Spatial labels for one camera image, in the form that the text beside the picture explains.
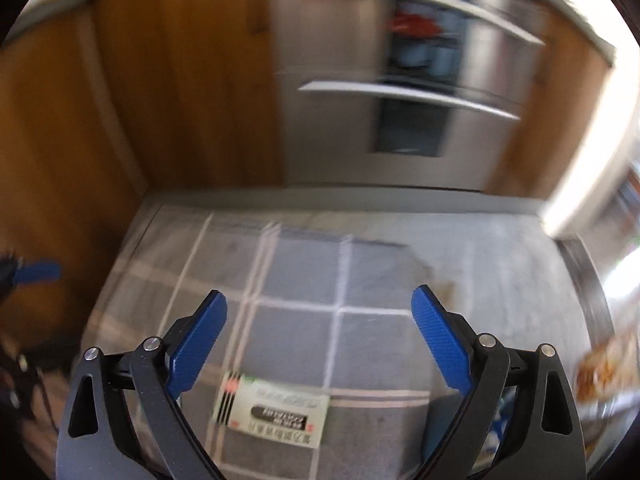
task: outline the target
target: checkered cloth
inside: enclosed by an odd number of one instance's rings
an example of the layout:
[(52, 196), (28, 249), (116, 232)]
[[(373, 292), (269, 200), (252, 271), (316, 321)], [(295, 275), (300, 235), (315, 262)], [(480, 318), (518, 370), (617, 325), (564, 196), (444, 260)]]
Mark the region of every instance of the checkered cloth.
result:
[[(83, 347), (129, 351), (220, 290), (228, 318), (182, 410), (229, 479), (391, 480), (420, 465), (439, 372), (410, 314), (428, 269), (406, 247), (147, 206), (114, 264)], [(329, 393), (319, 449), (217, 426), (224, 370)], [(143, 448), (153, 441), (127, 397)]]

